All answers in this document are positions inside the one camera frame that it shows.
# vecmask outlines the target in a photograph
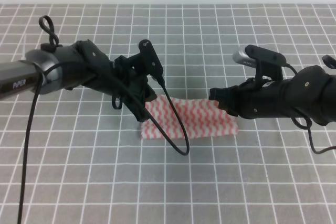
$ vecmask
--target wire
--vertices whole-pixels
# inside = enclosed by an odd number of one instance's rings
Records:
[[[297,71],[295,70],[295,68],[294,68],[292,65],[290,65],[290,64],[287,63],[287,64],[286,64],[286,67],[287,67],[287,68],[290,68],[290,69],[294,72],[294,74],[297,75]],[[302,113],[301,113],[300,111],[298,111],[297,109],[295,109],[295,108],[293,108],[293,109],[294,109],[297,113],[302,114]],[[324,148],[324,149],[322,149],[322,150],[320,150],[320,151],[317,151],[317,150],[315,149],[315,147],[314,147],[313,137],[312,137],[312,135],[311,135],[311,127],[312,127],[312,125],[313,125],[313,122],[311,121],[311,119],[303,115],[303,119],[305,119],[305,121],[306,121],[306,126],[300,124],[300,123],[298,122],[298,120],[296,120],[296,118],[291,118],[291,119],[292,119],[292,121],[293,121],[293,123],[294,123],[294,125],[295,125],[296,127],[300,128],[300,129],[302,129],[302,130],[307,130],[307,131],[308,131],[308,139],[309,139],[310,148],[311,148],[311,150],[312,150],[315,154],[322,154],[322,153],[327,152],[327,151],[330,151],[330,150],[336,150],[336,146],[330,146],[330,147]]]
[[[47,21],[49,28],[44,24],[44,19]],[[49,43],[52,46],[58,47],[59,39],[55,34],[55,27],[51,18],[48,15],[44,15],[38,19],[38,23],[42,30],[49,34]]]
[[[296,69],[292,65],[286,63],[285,67],[290,68],[294,72],[294,74],[297,75],[298,72],[296,71]]]
[[[109,83],[114,83],[117,86],[119,86],[119,88],[125,93],[127,94],[136,104],[137,106],[144,112],[146,113],[150,120],[154,123],[154,125],[159,129],[159,131],[161,132],[161,134],[164,136],[164,138],[169,142],[169,144],[181,155],[186,156],[189,154],[190,151],[190,145],[189,145],[189,138],[187,135],[187,132],[185,130],[185,127],[183,125],[183,122],[180,118],[180,116],[178,115],[178,112],[176,111],[176,108],[172,102],[172,100],[170,99],[170,96],[168,95],[167,89],[165,88],[164,85],[162,85],[163,91],[166,94],[169,104],[172,107],[174,114],[177,117],[178,122],[180,123],[180,126],[182,128],[184,137],[185,137],[185,144],[186,144],[186,151],[183,152],[181,149],[179,149],[174,143],[173,141],[168,137],[168,135],[164,132],[164,130],[161,128],[161,126],[159,125],[159,123],[156,121],[156,119],[152,116],[152,114],[146,109],[145,106],[143,106],[143,104],[141,104],[141,102],[129,91],[129,89],[121,82],[119,81],[117,78],[115,78],[114,76],[109,76],[107,74],[103,74],[103,73],[99,73],[99,71],[94,68],[93,66],[85,63],[85,62],[78,62],[78,61],[67,61],[67,62],[61,62],[58,64],[53,65],[52,67],[50,67],[49,69],[47,69],[43,74],[44,76],[47,76],[50,72],[52,72],[53,70],[55,70],[58,67],[61,67],[63,65],[78,65],[81,64],[85,67],[87,67],[89,70],[93,71],[95,74],[97,74],[98,76],[101,76],[103,78],[105,78],[106,80],[109,80]],[[33,123],[33,117],[34,117],[34,112],[35,112],[35,107],[36,107],[36,103],[37,103],[37,98],[40,94],[41,91],[41,87],[43,84],[43,74],[41,73],[38,82],[36,84],[36,89],[35,89],[35,94],[34,94],[34,98],[33,98],[33,102],[31,104],[31,108],[30,108],[30,114],[29,114],[29,118],[28,118],[28,123],[27,123],[27,129],[26,129],[26,137],[25,137],[25,143],[24,143],[24,154],[23,154],[23,164],[22,164],[22,177],[21,177],[21,190],[20,190],[20,201],[19,201],[19,211],[18,211],[18,217],[17,217],[17,224],[21,224],[22,221],[22,213],[23,213],[23,203],[24,203],[24,196],[25,196],[25,185],[26,185],[26,173],[27,173],[27,159],[28,159],[28,144],[29,144],[29,137],[30,137],[30,129],[32,128],[32,123]]]
[[[42,83],[43,83],[43,75],[41,73],[40,76],[39,76],[38,82],[36,84],[36,90],[35,90],[33,102],[31,103],[30,113],[29,113],[28,123],[27,123],[27,129],[26,129],[25,144],[24,144],[24,149],[23,149],[21,190],[20,190],[20,202],[19,202],[17,224],[21,224],[21,220],[22,220],[23,202],[24,202],[24,197],[25,197],[27,159],[28,159],[28,144],[29,144],[30,129],[32,128],[31,126],[32,126],[32,122],[33,122],[35,107],[36,107],[38,95],[40,94],[40,91],[41,91]]]
[[[309,144],[311,147],[311,150],[315,153],[315,154],[322,154],[324,152],[330,151],[330,150],[336,150],[336,146],[330,146],[327,148],[324,148],[320,151],[317,151],[314,147],[314,143],[313,143],[313,138],[311,135],[311,126],[313,125],[313,122],[311,121],[310,118],[304,118],[306,121],[307,126],[304,126],[302,124],[300,124],[295,118],[292,118],[293,123],[295,124],[296,127],[302,129],[302,130],[307,130],[308,131],[308,139],[309,139]]]
[[[152,114],[146,109],[145,106],[143,106],[143,104],[141,104],[141,102],[129,91],[129,89],[116,77],[114,76],[110,76],[107,74],[104,74],[102,72],[99,72],[95,67],[85,63],[85,62],[79,62],[79,61],[67,61],[67,62],[61,62],[61,63],[57,63],[55,65],[53,65],[52,67],[50,67],[48,70],[46,70],[44,72],[45,76],[48,75],[51,71],[53,71],[54,69],[63,66],[63,65],[78,65],[81,64],[85,67],[87,67],[89,70],[93,71],[96,75],[102,77],[104,80],[108,80],[109,84],[116,84],[119,89],[121,89],[123,91],[123,93],[125,93],[126,95],[128,95],[133,101],[134,103],[145,113],[148,115],[148,117],[150,118],[150,120],[154,123],[154,125],[159,129],[159,131],[161,132],[161,134],[164,136],[164,138],[168,141],[168,143],[181,155],[186,156],[189,154],[190,151],[190,146],[189,146],[189,138],[188,138],[188,134],[185,130],[185,127],[183,125],[182,120],[180,119],[178,112],[175,109],[175,106],[172,102],[172,100],[170,99],[170,96],[168,95],[167,89],[165,88],[164,85],[162,85],[162,89],[164,91],[164,93],[167,96],[167,99],[169,101],[169,104],[171,106],[171,108],[174,111],[174,114],[177,117],[177,120],[182,128],[183,134],[184,134],[184,138],[185,138],[185,144],[186,144],[186,151],[182,151],[181,149],[179,149],[174,142],[169,138],[169,136],[164,132],[164,130],[161,128],[161,126],[159,125],[159,123],[156,121],[156,119],[152,116]]]

